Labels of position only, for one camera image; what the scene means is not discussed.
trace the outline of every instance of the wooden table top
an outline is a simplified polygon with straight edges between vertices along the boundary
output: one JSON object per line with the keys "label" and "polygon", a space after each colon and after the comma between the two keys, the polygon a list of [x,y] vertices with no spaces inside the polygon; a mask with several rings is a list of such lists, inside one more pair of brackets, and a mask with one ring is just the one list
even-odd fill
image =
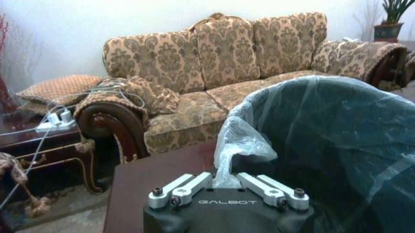
{"label": "wooden table top", "polygon": [[210,170],[214,147],[216,142],[197,144],[116,166],[104,232],[142,232],[148,193],[184,173]]}
{"label": "wooden table top", "polygon": [[[22,111],[2,114],[0,115],[0,134],[34,128],[41,119],[41,116]],[[11,135],[0,135],[0,151],[10,153],[13,156],[25,154],[28,150],[37,147],[44,135],[45,133],[38,133],[34,130]],[[50,131],[44,141],[42,149],[58,147],[74,141],[80,141],[76,127],[65,131]]]}

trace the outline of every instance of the potted plant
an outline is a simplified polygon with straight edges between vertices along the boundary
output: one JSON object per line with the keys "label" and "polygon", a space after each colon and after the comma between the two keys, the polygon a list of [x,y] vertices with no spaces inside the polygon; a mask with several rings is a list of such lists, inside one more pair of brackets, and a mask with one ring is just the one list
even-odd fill
{"label": "potted plant", "polygon": [[397,36],[402,23],[398,19],[413,4],[415,0],[382,0],[382,9],[386,12],[386,19],[374,26],[374,41],[397,42]]}

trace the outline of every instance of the table leg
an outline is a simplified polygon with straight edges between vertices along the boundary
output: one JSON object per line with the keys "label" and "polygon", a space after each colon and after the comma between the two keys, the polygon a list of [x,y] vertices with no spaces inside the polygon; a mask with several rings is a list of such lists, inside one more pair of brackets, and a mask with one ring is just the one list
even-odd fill
{"label": "table leg", "polygon": [[94,153],[88,151],[85,153],[78,153],[74,159],[81,165],[85,188],[92,194],[100,194],[102,192],[102,188],[96,181],[93,173],[93,156]]}

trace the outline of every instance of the plastic bag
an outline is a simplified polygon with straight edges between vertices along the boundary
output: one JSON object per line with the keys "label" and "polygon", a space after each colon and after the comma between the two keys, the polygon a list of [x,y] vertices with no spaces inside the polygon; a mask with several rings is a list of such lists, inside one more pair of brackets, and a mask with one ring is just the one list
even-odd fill
{"label": "plastic bag", "polygon": [[257,90],[218,133],[214,187],[238,187],[236,154],[276,160],[266,175],[329,206],[338,231],[415,229],[415,104],[394,94],[337,76]]}

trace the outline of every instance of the bolt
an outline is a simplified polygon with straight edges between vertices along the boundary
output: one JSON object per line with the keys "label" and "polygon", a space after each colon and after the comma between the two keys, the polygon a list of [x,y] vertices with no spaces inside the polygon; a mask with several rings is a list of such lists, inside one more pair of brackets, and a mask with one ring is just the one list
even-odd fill
{"label": "bolt", "polygon": [[276,207],[277,207],[277,208],[281,208],[281,207],[284,207],[285,205],[286,205],[286,199],[285,199],[285,198],[277,199],[277,201],[276,201]]}
{"label": "bolt", "polygon": [[162,188],[154,187],[152,193],[153,193],[154,196],[160,196],[161,193],[162,193]]}
{"label": "bolt", "polygon": [[180,205],[180,198],[178,197],[172,197],[169,199],[169,204],[173,208],[176,208]]}
{"label": "bolt", "polygon": [[304,190],[302,190],[301,188],[296,188],[296,189],[293,190],[293,196],[294,196],[294,197],[302,198],[304,195],[305,195],[305,193],[304,193]]}

